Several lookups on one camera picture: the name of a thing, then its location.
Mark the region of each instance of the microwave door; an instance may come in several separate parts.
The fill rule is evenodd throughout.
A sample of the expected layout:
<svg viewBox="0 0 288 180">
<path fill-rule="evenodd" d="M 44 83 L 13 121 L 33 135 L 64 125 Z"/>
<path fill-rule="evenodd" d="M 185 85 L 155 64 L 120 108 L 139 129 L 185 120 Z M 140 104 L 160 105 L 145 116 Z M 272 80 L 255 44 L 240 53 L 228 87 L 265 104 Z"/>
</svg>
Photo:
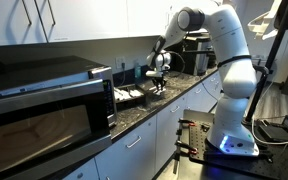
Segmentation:
<svg viewBox="0 0 288 180">
<path fill-rule="evenodd" d="M 83 83 L 70 84 L 31 93 L 25 93 L 22 95 L 0 99 L 0 114 L 10 114 L 17 111 L 20 112 L 20 110 L 22 109 L 29 109 L 29 108 L 34 109 L 35 107 L 42 107 L 41 109 L 45 109 L 45 107 L 46 108 L 49 107 L 47 106 L 47 104 L 52 105 L 56 104 L 56 106 L 57 104 L 59 104 L 59 106 L 61 106 L 62 102 L 68 101 L 67 99 L 70 100 L 73 99 L 73 101 L 78 99 L 78 97 L 83 97 L 83 99 L 85 99 L 84 97 L 94 97 L 101 92 L 103 92 L 103 82 L 100 79 L 96 79 Z M 15 155 L 15 153 L 12 154 L 11 151 L 4 151 L 0 153 L 0 155 L 7 156 L 8 159 L 12 159 L 10 157 L 14 157 L 14 160 L 12 162 L 10 161 L 8 162 L 8 164 L 3 164 L 2 166 L 0 166 L 0 172 L 6 169 L 9 170 L 11 167 L 15 167 L 18 165 L 20 166 L 21 163 L 27 163 L 25 161 L 29 161 L 33 158 L 45 155 L 53 150 L 57 150 L 57 148 L 69 146 L 70 143 L 74 143 L 79 139 L 82 139 L 82 137 L 85 137 L 87 133 L 93 133 L 90 132 L 90 129 L 85 128 L 88 126 L 89 128 L 91 128 L 91 124 L 88 124 L 89 117 L 87 116 L 87 112 L 83 104 L 82 105 L 77 104 L 65 109 L 62 107 L 55 107 L 55 108 L 58 108 L 58 110 L 54 112 L 53 111 L 48 112 L 46 113 L 46 115 L 45 114 L 36 115 L 34 117 L 30 117 L 28 120 L 17 120 L 16 122 L 10 123 L 7 122 L 8 119 L 5 118 L 6 121 L 4 119 L 3 122 L 4 124 L 0 123 L 0 132 L 1 131 L 3 132 L 4 139 L 9 138 L 15 141 L 17 139 L 22 138 L 23 140 L 26 141 L 26 143 L 31 143 L 29 146 L 23 146 L 21 142 L 18 143 L 18 146 L 16 146 L 15 148 L 12 147 L 13 149 L 17 148 L 15 153 L 23 152 L 22 154 L 25 154 L 23 156 L 22 155 L 19 156 L 18 154 Z M 27 122 L 31 123 L 30 126 L 32 127 L 34 125 L 38 125 L 38 127 L 34 128 L 34 131 L 31 131 L 26 126 Z M 50 133 L 49 135 L 46 136 L 47 138 L 44 139 L 40 138 L 43 133 L 45 134 L 46 130 L 49 130 L 48 126 L 52 125 L 56 126 L 56 129 L 60 129 L 60 131 L 54 131 Z M 32 138 L 37 139 L 36 142 L 34 139 L 34 143 L 32 143 L 33 140 L 29 139 L 30 137 L 27 136 L 25 133 L 34 136 Z M 1 140 L 1 142 L 2 142 L 1 144 L 3 144 L 3 147 L 5 149 L 7 149 L 7 146 L 11 145 L 14 146 L 14 144 L 3 143 L 3 139 Z M 29 179 L 31 177 L 34 178 L 44 177 L 45 175 L 56 172 L 62 168 L 65 168 L 75 162 L 83 160 L 84 158 L 89 157 L 105 149 L 111 144 L 111 137 L 108 131 L 108 133 L 101 135 L 96 139 L 92 139 L 91 141 L 83 140 L 83 142 L 84 143 L 81 144 L 78 148 L 70 149 L 67 152 L 65 151 L 65 153 L 62 153 L 56 157 L 52 157 L 50 160 L 44 161 L 43 163 L 40 163 L 34 167 L 28 169 L 25 168 L 26 170 L 21 170 L 20 172 L 15 173 L 12 172 L 11 173 L 12 175 L 11 176 L 7 175 L 7 177 L 9 179 Z"/>
</svg>

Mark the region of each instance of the white wall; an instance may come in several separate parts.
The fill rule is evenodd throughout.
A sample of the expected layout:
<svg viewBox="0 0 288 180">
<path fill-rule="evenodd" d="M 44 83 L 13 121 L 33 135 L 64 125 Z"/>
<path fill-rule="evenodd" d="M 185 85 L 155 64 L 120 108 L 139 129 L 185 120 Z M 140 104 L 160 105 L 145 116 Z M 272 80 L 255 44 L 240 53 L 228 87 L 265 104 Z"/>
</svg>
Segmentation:
<svg viewBox="0 0 288 180">
<path fill-rule="evenodd" d="M 265 41 L 255 40 L 255 33 L 250 32 L 247 28 L 247 24 L 260 16 L 261 14 L 270 10 L 273 0 L 247 0 L 246 8 L 243 18 L 241 19 L 242 26 L 246 41 L 249 46 L 251 55 L 264 55 L 266 58 L 271 50 L 274 38 L 267 39 Z M 270 25 L 266 32 L 270 32 L 273 26 Z M 269 78 L 274 82 L 285 82 L 288 76 L 288 30 L 286 31 L 281 46 L 276 55 L 276 61 L 272 67 L 275 73 Z"/>
<path fill-rule="evenodd" d="M 39 60 L 44 58 L 76 55 L 115 68 L 115 58 L 124 56 L 126 70 L 134 68 L 135 61 L 146 65 L 146 56 L 152 50 L 157 37 L 121 38 L 66 43 L 32 44 L 0 47 L 0 61 L 5 64 Z"/>
</svg>

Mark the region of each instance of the kitchen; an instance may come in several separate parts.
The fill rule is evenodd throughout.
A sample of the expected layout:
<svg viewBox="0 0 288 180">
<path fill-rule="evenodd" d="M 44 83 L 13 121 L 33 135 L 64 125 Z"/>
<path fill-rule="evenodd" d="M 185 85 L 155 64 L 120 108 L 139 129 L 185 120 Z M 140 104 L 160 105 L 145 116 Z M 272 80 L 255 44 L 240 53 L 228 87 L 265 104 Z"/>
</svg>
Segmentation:
<svg viewBox="0 0 288 180">
<path fill-rule="evenodd" d="M 9 12 L 10 10 L 3 9 L 3 11 L 0 11 L 0 16 L 2 19 L 1 21 L 3 22 L 3 24 L 0 25 L 0 29 L 2 29 L 3 32 L 0 33 L 7 35 L 6 38 L 2 38 L 2 40 L 7 39 L 6 42 L 0 41 L 0 61 L 5 64 L 76 55 L 112 67 L 113 74 L 121 73 L 123 71 L 122 68 L 115 68 L 116 58 L 122 57 L 123 59 L 125 59 L 125 70 L 133 69 L 135 63 L 137 62 L 139 62 L 141 66 L 145 66 L 147 55 L 152 49 L 154 43 L 156 42 L 157 37 L 163 32 L 163 30 L 167 26 L 168 17 L 172 15 L 172 13 L 174 13 L 173 11 L 175 11 L 171 8 L 172 1 L 167 0 L 159 1 L 158 5 L 154 6 L 152 6 L 152 4 L 156 4 L 156 2 L 154 1 L 151 3 L 150 1 L 141 1 L 135 3 L 126 0 L 119 0 L 114 2 L 110 0 L 94 0 L 90 2 L 60 2 L 36 0 L 34 2 L 37 6 L 39 6 L 39 9 L 46 14 L 45 17 L 42 17 L 42 19 L 46 19 L 45 22 L 43 20 L 45 30 L 41 30 L 39 32 L 39 37 L 42 38 L 34 40 L 35 42 L 37 41 L 37 43 L 23 42 L 23 37 L 17 37 L 17 31 L 12 31 L 12 28 L 14 27 L 10 25 L 10 22 L 15 21 L 15 18 L 6 16 L 7 14 L 4 14 L 4 16 L 2 16 L 2 12 Z M 36 11 L 34 2 L 28 0 L 8 1 L 8 3 L 10 4 L 9 7 L 14 8 L 21 13 L 19 15 L 22 19 L 21 21 L 25 21 L 27 23 L 25 27 L 27 27 L 27 25 L 31 22 L 32 25 L 30 26 L 34 26 L 34 30 L 36 30 L 35 28 L 37 27 L 35 26 L 40 22 L 38 19 L 39 17 L 33 16 L 33 12 Z M 268 39 L 266 41 L 253 40 L 254 33 L 251 33 L 247 30 L 246 24 L 258 15 L 269 10 L 272 2 L 273 1 L 268 0 L 244 0 L 234 2 L 238 3 L 236 4 L 237 12 L 244 28 L 250 53 L 262 55 L 264 56 L 264 58 L 268 56 L 273 39 Z M 83 5 L 82 3 L 89 3 L 92 6 Z M 23 8 L 23 4 L 25 4 L 25 6 L 27 7 L 27 11 L 25 11 L 25 8 Z M 57 8 L 59 4 L 63 4 L 63 7 L 61 7 L 64 9 L 62 9 L 63 12 L 60 11 L 61 8 Z M 67 11 L 65 11 L 65 8 L 68 7 L 72 9 L 78 9 L 76 11 L 78 11 L 79 13 L 67 13 Z M 92 13 L 89 13 L 90 10 L 87 7 L 95 8 L 92 8 Z M 68 24 L 64 25 L 64 27 L 61 27 L 63 25 L 63 23 L 61 23 L 62 16 L 64 16 L 64 22 Z M 75 30 L 81 30 L 83 32 L 77 34 L 80 35 L 83 33 L 87 33 L 85 35 L 85 39 L 88 40 L 83 40 L 84 37 L 81 36 L 73 37 L 73 35 L 76 35 L 74 33 L 71 36 L 70 34 L 61 34 L 61 31 L 58 32 L 59 34 L 57 37 L 52 36 L 52 33 L 56 34 L 57 26 L 60 26 L 60 30 L 65 29 L 67 31 L 73 32 Z M 49 43 L 45 42 L 46 39 L 43 38 L 44 36 L 47 36 L 49 38 L 47 39 Z M 274 78 L 273 80 L 270 79 L 277 83 L 285 81 L 288 75 L 288 40 L 286 40 L 287 37 L 288 32 L 285 35 L 285 40 L 283 40 L 282 42 L 282 50 L 280 50 L 277 54 L 276 64 L 273 66 L 273 69 L 276 70 L 274 71 L 276 74 L 273 74 L 271 76 L 272 78 Z"/>
</svg>

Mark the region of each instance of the microwave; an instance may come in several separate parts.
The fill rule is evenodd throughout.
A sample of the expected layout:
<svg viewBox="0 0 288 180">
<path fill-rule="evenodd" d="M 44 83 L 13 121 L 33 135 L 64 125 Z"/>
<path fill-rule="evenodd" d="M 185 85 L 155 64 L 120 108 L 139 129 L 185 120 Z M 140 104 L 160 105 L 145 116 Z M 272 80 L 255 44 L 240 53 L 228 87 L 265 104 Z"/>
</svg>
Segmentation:
<svg viewBox="0 0 288 180">
<path fill-rule="evenodd" d="M 25 74 L 19 66 L 5 67 L 0 75 L 8 80 L 0 84 L 0 179 L 40 179 L 111 145 L 109 118 L 115 111 L 109 104 L 114 97 L 108 95 L 113 82 L 103 73 L 108 67 L 69 59 L 51 61 L 56 67 L 71 67 L 65 73 L 48 67 L 49 62 L 26 64 L 25 71 L 35 75 L 36 69 L 45 74 L 57 70 L 38 81 L 21 76 L 12 82 L 15 74 Z M 87 70 L 81 71 L 85 63 Z"/>
</svg>

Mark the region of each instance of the floor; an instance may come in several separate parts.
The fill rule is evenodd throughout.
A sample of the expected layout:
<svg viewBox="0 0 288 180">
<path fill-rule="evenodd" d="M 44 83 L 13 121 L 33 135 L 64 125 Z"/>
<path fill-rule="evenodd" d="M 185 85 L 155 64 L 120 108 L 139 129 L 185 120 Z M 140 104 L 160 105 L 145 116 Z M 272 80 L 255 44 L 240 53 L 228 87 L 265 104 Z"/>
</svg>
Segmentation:
<svg viewBox="0 0 288 180">
<path fill-rule="evenodd" d="M 268 83 L 257 103 L 254 119 L 265 119 L 268 122 L 282 123 L 285 115 L 288 115 L 288 96 L 281 94 L 278 84 Z M 173 174 L 174 161 L 172 160 L 163 170 L 158 180 L 177 180 L 178 175 Z"/>
</svg>

